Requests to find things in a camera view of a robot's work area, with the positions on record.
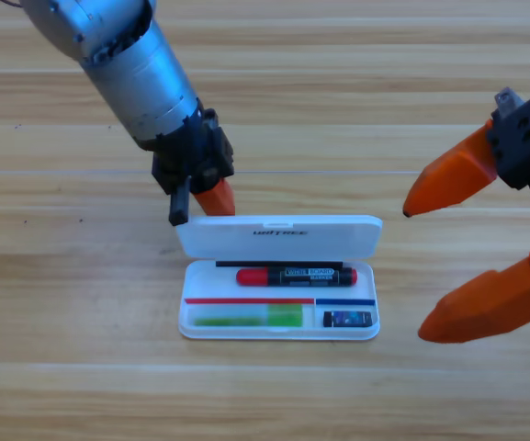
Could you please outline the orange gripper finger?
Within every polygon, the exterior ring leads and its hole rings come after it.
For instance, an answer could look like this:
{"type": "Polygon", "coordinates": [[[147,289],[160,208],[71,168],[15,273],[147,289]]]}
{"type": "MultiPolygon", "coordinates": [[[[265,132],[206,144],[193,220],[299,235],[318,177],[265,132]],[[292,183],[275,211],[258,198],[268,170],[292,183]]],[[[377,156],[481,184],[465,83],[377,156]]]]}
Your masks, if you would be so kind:
{"type": "Polygon", "coordinates": [[[503,271],[487,271],[435,305],[418,330],[424,341],[460,344],[507,334],[530,323],[530,254],[503,271]]]}

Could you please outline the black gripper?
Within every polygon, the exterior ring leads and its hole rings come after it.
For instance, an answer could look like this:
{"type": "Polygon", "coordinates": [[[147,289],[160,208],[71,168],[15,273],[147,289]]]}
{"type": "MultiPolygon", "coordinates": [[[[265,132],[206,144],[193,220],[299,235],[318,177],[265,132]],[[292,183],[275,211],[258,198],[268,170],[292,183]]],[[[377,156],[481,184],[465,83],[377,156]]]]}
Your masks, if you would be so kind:
{"type": "Polygon", "coordinates": [[[152,143],[152,176],[170,197],[169,222],[189,219],[194,198],[207,216],[234,216],[233,148],[213,108],[198,107],[179,129],[152,143]]]}
{"type": "Polygon", "coordinates": [[[425,166],[403,204],[406,217],[459,204],[497,177],[530,189],[530,99],[506,87],[495,102],[492,120],[425,166]]]}

